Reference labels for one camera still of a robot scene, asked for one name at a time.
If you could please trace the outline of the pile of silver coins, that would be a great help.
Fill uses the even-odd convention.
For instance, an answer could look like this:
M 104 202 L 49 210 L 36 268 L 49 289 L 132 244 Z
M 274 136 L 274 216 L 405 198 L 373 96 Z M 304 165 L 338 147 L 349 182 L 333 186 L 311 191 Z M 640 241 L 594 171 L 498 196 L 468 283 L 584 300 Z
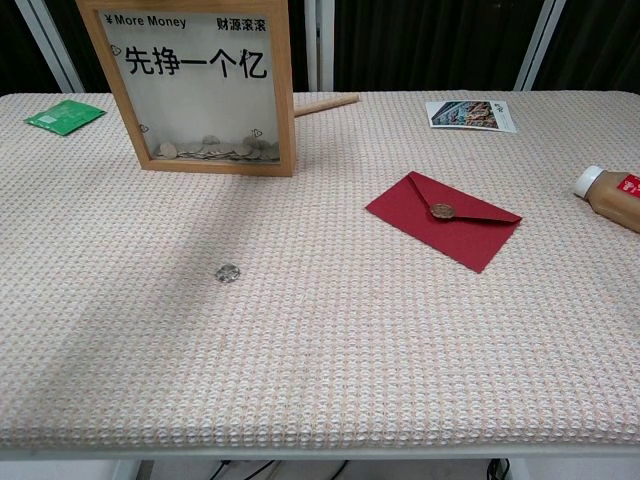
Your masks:
M 280 150 L 277 142 L 270 143 L 260 136 L 249 135 L 233 143 L 207 135 L 200 142 L 161 143 L 155 151 L 155 157 L 164 160 L 277 163 L 280 160 Z

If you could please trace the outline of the wooden frame coin bank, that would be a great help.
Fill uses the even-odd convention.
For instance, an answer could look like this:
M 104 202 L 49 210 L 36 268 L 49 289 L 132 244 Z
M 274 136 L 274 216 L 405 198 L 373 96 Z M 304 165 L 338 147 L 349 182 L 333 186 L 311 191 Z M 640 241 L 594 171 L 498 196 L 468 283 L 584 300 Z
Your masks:
M 75 0 L 140 166 L 289 176 L 295 128 L 287 0 Z M 277 142 L 277 163 L 164 160 L 161 143 Z

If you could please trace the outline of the beige woven tablecloth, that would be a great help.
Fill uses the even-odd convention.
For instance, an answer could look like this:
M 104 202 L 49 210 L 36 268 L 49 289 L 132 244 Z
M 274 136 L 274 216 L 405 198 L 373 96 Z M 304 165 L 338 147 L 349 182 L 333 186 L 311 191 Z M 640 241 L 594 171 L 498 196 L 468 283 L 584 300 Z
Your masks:
M 260 178 L 141 169 L 108 94 L 68 137 L 0 97 L 0 455 L 640 449 L 640 235 L 571 191 L 640 174 L 640 95 L 506 92 L 513 134 L 431 99 L 301 118 Z M 366 210 L 411 171 L 522 218 L 482 272 Z

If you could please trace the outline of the red envelope with wax seal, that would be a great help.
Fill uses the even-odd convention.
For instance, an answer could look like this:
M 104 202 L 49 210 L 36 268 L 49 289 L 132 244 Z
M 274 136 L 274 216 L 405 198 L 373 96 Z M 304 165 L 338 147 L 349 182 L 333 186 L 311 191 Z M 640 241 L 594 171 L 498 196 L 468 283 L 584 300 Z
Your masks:
M 522 220 L 415 171 L 371 201 L 366 210 L 477 273 Z

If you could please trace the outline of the wooden stick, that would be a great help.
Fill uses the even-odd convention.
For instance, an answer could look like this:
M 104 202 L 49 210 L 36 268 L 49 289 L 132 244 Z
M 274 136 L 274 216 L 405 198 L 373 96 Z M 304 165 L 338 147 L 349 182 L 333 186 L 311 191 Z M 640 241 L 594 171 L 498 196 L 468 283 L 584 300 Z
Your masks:
M 334 97 L 330 99 L 324 99 L 309 104 L 304 104 L 294 108 L 294 116 L 296 118 L 354 104 L 360 101 L 360 95 L 358 93 L 351 93 Z

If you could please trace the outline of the picture postcard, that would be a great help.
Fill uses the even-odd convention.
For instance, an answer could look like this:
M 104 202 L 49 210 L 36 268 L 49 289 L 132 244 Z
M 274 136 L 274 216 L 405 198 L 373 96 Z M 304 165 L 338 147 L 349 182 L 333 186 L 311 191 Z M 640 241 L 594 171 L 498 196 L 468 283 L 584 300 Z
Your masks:
M 431 128 L 517 132 L 505 101 L 428 101 L 425 109 Z

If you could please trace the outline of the green flat packet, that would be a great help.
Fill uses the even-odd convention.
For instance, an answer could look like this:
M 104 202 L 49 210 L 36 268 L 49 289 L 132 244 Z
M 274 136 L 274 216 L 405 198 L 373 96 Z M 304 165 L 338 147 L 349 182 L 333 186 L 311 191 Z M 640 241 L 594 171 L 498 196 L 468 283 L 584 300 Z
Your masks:
M 63 100 L 53 107 L 24 119 L 24 123 L 60 136 L 67 136 L 105 115 L 97 107 L 74 100 Z

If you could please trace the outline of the milk tea bottle white cap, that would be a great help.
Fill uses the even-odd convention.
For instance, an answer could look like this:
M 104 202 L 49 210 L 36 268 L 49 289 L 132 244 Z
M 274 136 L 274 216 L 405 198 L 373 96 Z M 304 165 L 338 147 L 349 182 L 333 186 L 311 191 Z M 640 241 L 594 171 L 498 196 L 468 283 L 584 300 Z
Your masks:
M 589 166 L 575 181 L 573 193 L 597 214 L 640 233 L 640 175 Z

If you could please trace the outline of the white frame post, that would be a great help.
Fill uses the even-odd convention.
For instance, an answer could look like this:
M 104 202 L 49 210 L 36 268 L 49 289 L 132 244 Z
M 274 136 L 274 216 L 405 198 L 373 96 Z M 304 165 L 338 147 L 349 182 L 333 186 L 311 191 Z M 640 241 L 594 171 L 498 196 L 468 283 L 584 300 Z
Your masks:
M 513 90 L 531 91 L 567 0 L 544 0 Z
M 84 93 L 74 62 L 44 0 L 14 0 L 63 93 Z
M 334 90 L 335 0 L 304 0 L 309 90 Z

